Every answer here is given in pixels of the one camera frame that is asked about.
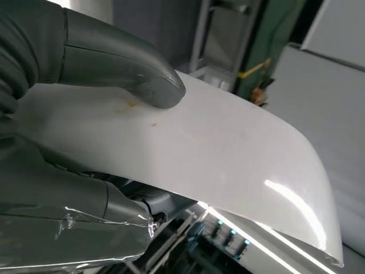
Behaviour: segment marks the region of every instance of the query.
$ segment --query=gray wall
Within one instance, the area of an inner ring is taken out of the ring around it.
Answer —
[[[115,0],[114,24],[157,47],[170,64],[179,68],[190,59],[200,3]]]
[[[365,74],[287,47],[273,77],[266,109],[313,144],[333,187],[342,241],[365,255]],[[336,272],[363,271],[364,258],[347,253],[361,268],[345,261]]]
[[[364,11],[364,0],[324,0],[303,49],[365,67]]]

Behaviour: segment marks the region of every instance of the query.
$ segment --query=curved white panel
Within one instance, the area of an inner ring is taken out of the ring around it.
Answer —
[[[135,179],[268,225],[342,261],[333,192],[295,128],[179,74],[186,95],[161,110],[119,88],[38,84],[22,133],[89,170]]]

